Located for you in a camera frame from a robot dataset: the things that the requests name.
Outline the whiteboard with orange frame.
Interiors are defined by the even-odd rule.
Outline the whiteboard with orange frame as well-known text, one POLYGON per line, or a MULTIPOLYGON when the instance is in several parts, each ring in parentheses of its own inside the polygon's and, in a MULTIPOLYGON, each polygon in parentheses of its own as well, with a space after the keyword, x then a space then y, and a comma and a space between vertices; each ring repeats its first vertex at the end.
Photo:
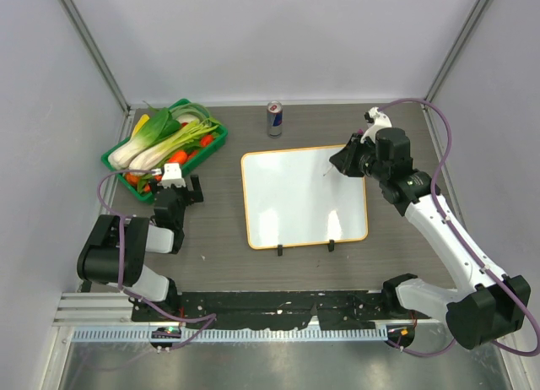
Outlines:
POLYGON ((365 180, 334 167, 342 144, 250 152, 240 160, 247 242, 253 250, 363 241, 365 180))

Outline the white marker with magenta cap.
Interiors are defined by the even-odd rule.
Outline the white marker with magenta cap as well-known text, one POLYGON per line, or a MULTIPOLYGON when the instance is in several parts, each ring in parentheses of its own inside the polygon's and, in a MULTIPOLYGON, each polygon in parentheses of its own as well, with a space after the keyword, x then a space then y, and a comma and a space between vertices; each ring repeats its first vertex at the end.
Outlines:
POLYGON ((323 173, 323 177, 324 177, 324 176, 327 176, 333 168, 334 168, 334 166, 331 165, 331 166, 323 173))

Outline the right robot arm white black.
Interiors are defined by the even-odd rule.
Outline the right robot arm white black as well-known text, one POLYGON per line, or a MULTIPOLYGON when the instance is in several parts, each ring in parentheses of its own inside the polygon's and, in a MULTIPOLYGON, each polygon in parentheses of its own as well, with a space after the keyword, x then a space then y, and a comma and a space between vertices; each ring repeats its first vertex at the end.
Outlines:
POLYGON ((443 322, 466 349, 521 329, 531 287, 493 263, 463 229, 430 175, 413 166, 410 140, 386 127, 374 138, 355 133, 329 159, 348 177, 371 177, 384 199, 413 225, 445 265, 455 287, 427 284, 414 274, 384 282, 382 311, 399 318, 408 311, 443 322))

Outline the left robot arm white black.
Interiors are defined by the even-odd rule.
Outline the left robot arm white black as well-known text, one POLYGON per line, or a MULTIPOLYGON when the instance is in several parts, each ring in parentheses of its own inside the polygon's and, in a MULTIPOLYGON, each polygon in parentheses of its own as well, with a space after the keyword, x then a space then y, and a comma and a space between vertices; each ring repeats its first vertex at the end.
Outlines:
POLYGON ((191 187, 158 187, 150 218, 99 216, 78 257, 79 278, 119 289, 132 298, 133 305, 160 321, 179 320, 181 295, 174 280, 154 272, 144 259, 148 252, 180 251, 186 208, 203 201, 199 177, 191 175, 190 182, 191 187))

